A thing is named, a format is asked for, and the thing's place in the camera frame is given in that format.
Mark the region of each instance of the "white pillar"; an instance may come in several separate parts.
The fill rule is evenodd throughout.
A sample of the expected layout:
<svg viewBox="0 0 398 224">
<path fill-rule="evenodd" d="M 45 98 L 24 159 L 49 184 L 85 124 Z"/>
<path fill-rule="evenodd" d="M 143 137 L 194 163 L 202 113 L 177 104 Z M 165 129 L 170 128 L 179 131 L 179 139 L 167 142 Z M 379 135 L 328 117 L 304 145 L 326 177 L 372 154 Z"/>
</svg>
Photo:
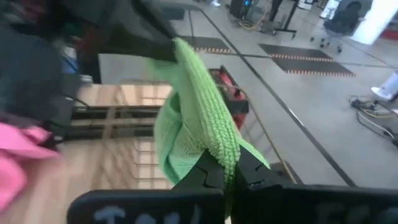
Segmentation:
<svg viewBox="0 0 398 224">
<path fill-rule="evenodd" d="M 300 0 L 298 2 L 298 7 L 301 9 L 311 10 L 313 0 Z"/>
<path fill-rule="evenodd" d="M 329 0 L 320 17 L 325 19 L 330 14 L 329 19 L 332 19 L 339 4 L 340 1 L 338 0 Z"/>
<path fill-rule="evenodd" d="M 371 10 L 351 39 L 372 45 L 398 11 L 398 0 L 373 0 Z"/>
</svg>

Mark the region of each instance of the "floor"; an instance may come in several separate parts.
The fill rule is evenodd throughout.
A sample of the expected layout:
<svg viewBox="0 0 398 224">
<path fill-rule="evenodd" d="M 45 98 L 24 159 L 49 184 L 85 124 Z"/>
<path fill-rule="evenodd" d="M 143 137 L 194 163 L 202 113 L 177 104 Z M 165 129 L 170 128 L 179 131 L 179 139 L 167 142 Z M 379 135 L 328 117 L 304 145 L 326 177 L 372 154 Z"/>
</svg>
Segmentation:
<svg viewBox="0 0 398 224">
<path fill-rule="evenodd" d="M 351 95 L 370 95 L 370 88 L 381 84 L 398 68 L 397 42 L 378 40 L 367 46 L 342 38 L 343 52 L 333 44 L 323 49 L 355 77 L 297 75 L 282 71 L 259 44 L 317 49 L 311 36 L 322 37 L 320 10 L 298 9 L 290 23 L 297 36 L 276 36 L 248 32 L 233 26 L 224 7 L 213 8 L 189 0 L 168 0 L 192 10 L 184 20 L 172 21 L 178 34 L 216 37 L 232 50 L 231 55 L 200 56 L 209 68 L 224 65 L 239 86 L 248 94 L 269 131 L 276 147 L 305 184 L 349 185 L 397 188 L 398 149 L 357 123 L 349 107 Z M 268 6 L 267 0 L 261 4 Z M 282 4 L 276 21 L 288 13 L 291 2 Z M 103 83 L 119 83 L 128 78 L 147 78 L 144 58 L 124 55 L 101 55 Z M 267 150 L 269 143 L 256 123 L 254 143 L 269 162 L 277 160 Z"/>
</svg>

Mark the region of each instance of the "wooden table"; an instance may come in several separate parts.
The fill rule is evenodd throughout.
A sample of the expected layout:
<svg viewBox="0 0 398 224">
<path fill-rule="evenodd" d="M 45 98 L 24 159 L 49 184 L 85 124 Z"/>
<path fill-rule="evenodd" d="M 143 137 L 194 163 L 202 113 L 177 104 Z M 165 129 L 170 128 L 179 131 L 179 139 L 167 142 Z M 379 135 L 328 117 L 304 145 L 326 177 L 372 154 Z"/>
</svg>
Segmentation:
<svg viewBox="0 0 398 224">
<path fill-rule="evenodd" d="M 125 93 L 128 105 L 161 105 L 169 86 L 151 85 L 92 85 L 80 91 L 79 98 L 90 106 L 111 106 L 116 99 L 121 100 L 120 89 Z M 112 148 L 117 142 L 106 142 Z M 138 158 L 140 162 L 156 163 L 153 142 L 141 141 L 140 146 L 145 157 Z M 66 222 L 66 212 L 70 203 L 79 195 L 91 190 L 98 164 L 103 163 L 101 153 L 104 141 L 74 141 L 60 146 L 61 157 L 42 161 L 29 161 L 22 166 L 28 176 L 28 184 L 11 206 L 0 214 L 0 223 L 7 224 L 63 224 Z M 136 171 L 140 176 L 157 175 L 161 172 L 143 169 Z M 142 182 L 137 188 L 167 188 L 168 184 L 159 182 Z"/>
</svg>

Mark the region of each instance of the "black metal stand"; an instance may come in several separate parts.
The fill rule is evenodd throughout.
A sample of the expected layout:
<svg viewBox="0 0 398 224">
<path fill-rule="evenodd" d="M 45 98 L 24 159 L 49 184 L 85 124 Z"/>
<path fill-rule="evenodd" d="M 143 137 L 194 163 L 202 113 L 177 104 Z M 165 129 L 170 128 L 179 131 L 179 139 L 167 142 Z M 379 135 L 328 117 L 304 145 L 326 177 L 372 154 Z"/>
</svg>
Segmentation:
<svg viewBox="0 0 398 224">
<path fill-rule="evenodd" d="M 275 29 L 272 31 L 272 35 L 276 35 L 276 33 L 277 33 L 278 31 L 282 31 L 282 32 L 290 32 L 290 33 L 293 33 L 292 39 L 294 39 L 294 37 L 296 37 L 297 30 L 290 30 L 290 29 L 289 29 L 289 24 L 290 24 L 290 22 L 291 22 L 291 20 L 292 20 L 292 18 L 293 18 L 294 12 L 296 11 L 296 8 L 297 8 L 298 5 L 299 5 L 299 0 L 295 0 L 295 2 L 294 2 L 294 4 L 293 4 L 293 7 L 292 7 L 292 9 L 290 10 L 289 17 L 287 18 L 287 21 L 286 21 L 284 27 L 283 27 L 282 29 L 281 29 L 281 28 L 275 28 Z"/>
</svg>

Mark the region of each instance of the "black floor mat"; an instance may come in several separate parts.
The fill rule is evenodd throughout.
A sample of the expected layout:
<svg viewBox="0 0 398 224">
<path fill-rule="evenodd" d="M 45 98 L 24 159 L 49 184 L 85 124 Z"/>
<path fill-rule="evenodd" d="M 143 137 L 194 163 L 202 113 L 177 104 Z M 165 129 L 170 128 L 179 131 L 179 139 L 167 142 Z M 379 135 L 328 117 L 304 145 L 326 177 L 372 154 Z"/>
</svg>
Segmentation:
<svg viewBox="0 0 398 224">
<path fill-rule="evenodd" d="M 353 77 L 355 74 L 316 49 L 301 49 L 259 44 L 272 60 L 287 73 Z"/>
<path fill-rule="evenodd" d="M 204 51 L 216 54 L 232 53 L 228 46 L 219 38 L 191 36 L 181 36 L 181 38 L 187 41 L 196 51 Z"/>
<path fill-rule="evenodd" d="M 162 7 L 162 14 L 168 20 L 184 20 L 185 9 Z"/>
</svg>

